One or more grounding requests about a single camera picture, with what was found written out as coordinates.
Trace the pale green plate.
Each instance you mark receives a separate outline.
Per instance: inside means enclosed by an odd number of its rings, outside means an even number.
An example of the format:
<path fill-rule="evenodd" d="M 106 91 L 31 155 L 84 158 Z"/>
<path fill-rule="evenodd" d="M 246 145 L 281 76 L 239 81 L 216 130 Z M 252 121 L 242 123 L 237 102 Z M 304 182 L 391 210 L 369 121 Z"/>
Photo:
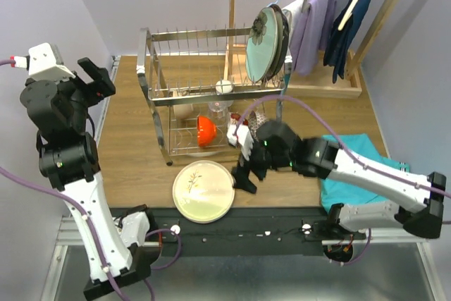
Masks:
<path fill-rule="evenodd" d="M 212 223 L 224 217 L 235 199 L 233 177 L 215 161 L 199 160 L 184 167 L 173 181 L 177 210 L 189 221 Z"/>

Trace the orange bowl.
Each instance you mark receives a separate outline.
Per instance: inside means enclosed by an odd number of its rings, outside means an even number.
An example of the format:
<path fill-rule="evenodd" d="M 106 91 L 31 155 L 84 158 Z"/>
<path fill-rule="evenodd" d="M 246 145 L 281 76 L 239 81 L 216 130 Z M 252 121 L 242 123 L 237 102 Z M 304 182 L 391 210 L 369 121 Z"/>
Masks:
<path fill-rule="evenodd" d="M 210 145 L 217 135 L 216 124 L 206 116 L 197 117 L 197 144 L 199 147 Z"/>

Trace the patterned small bowl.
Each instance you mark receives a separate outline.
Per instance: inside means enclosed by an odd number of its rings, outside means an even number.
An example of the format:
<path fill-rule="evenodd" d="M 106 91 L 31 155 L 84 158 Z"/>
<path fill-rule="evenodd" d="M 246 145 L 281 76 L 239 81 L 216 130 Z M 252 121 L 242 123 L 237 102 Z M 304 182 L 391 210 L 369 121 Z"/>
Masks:
<path fill-rule="evenodd" d="M 252 111 L 248 116 L 248 126 L 252 130 L 257 130 L 260 126 L 268 121 L 267 116 L 259 111 Z"/>

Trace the clear plastic cup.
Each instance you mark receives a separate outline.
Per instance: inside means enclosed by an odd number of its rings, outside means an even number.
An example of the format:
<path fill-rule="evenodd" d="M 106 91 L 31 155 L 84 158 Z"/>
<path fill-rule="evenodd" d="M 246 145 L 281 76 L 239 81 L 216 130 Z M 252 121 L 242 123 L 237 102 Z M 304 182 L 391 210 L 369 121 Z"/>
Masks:
<path fill-rule="evenodd" d="M 230 120 L 228 103 L 209 102 L 208 103 L 208 117 L 219 128 L 227 128 Z"/>

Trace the metal two-tier dish rack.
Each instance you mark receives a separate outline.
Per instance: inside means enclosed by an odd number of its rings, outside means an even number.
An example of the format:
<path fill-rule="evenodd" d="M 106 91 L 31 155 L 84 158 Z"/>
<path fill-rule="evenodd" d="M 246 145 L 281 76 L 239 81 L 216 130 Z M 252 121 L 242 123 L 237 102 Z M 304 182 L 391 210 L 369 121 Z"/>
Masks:
<path fill-rule="evenodd" d="M 209 102 L 231 101 L 241 104 L 267 94 L 281 94 L 280 87 L 264 90 L 264 84 L 276 85 L 275 76 L 268 81 L 251 82 L 246 73 L 246 43 L 250 29 L 221 28 L 139 33 L 136 74 L 141 91 L 151 111 L 156 141 L 166 165 L 176 156 L 210 156 L 228 149 L 226 130 L 218 128 L 218 137 L 206 147 L 197 144 L 196 119 L 209 111 Z M 227 38 L 237 38 L 245 46 L 241 66 L 235 66 L 236 78 L 244 73 L 243 85 L 233 84 L 233 92 L 217 95 L 215 85 L 224 79 Z M 186 97 L 173 98 L 173 91 L 187 91 Z M 192 104 L 194 111 L 185 120 L 177 120 L 173 106 Z"/>

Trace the teal flower plate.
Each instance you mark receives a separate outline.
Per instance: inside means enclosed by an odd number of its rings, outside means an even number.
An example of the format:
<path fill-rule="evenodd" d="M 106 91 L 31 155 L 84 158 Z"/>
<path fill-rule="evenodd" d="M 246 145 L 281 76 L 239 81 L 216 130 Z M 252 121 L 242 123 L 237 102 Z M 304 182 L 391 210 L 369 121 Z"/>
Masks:
<path fill-rule="evenodd" d="M 276 72 L 283 38 L 280 11 L 275 6 L 260 10 L 249 31 L 246 45 L 246 71 L 251 82 L 268 81 Z"/>

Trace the red rimmed white plate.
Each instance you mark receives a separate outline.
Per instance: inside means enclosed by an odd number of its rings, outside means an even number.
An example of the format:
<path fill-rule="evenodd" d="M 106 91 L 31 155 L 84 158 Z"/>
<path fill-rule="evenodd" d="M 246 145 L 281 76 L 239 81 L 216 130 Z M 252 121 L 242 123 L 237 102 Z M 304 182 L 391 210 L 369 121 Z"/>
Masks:
<path fill-rule="evenodd" d="M 277 4 L 271 4 L 270 7 L 275 12 L 276 22 L 278 24 L 278 46 L 276 48 L 276 55 L 269 70 L 269 80 L 278 74 L 284 64 L 289 45 L 290 34 L 288 20 L 280 6 Z"/>

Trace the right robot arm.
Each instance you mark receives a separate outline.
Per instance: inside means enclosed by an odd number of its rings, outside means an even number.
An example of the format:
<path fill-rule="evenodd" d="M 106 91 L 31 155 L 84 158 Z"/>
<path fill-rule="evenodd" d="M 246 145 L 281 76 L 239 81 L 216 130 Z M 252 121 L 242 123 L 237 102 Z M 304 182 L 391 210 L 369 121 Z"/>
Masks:
<path fill-rule="evenodd" d="M 331 179 L 383 196 L 370 204 L 338 202 L 321 222 L 338 239 L 365 228 L 402 228 L 419 238 L 437 239 L 443 226 L 446 177 L 408 173 L 370 160 L 344 144 L 322 137 L 302 139 L 286 123 L 269 120 L 255 133 L 243 124 L 228 127 L 229 145 L 241 154 L 231 174 L 235 188 L 256 193 L 249 179 L 264 180 L 269 170 L 287 169 L 308 178 Z"/>

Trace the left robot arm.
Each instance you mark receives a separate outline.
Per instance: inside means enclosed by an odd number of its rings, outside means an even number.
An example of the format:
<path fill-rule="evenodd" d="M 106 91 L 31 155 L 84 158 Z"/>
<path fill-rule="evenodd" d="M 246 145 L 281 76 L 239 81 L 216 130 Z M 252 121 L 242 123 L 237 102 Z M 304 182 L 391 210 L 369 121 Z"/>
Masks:
<path fill-rule="evenodd" d="M 95 300 L 122 287 L 145 281 L 155 254 L 144 242 L 155 236 L 150 208 L 139 205 L 114 222 L 106 201 L 97 144 L 86 131 L 88 109 L 116 93 L 107 69 L 89 58 L 78 65 L 91 77 L 84 82 L 50 56 L 26 56 L 29 78 L 20 95 L 37 126 L 39 170 L 64 198 L 80 232 L 89 260 L 90 281 L 84 295 Z"/>

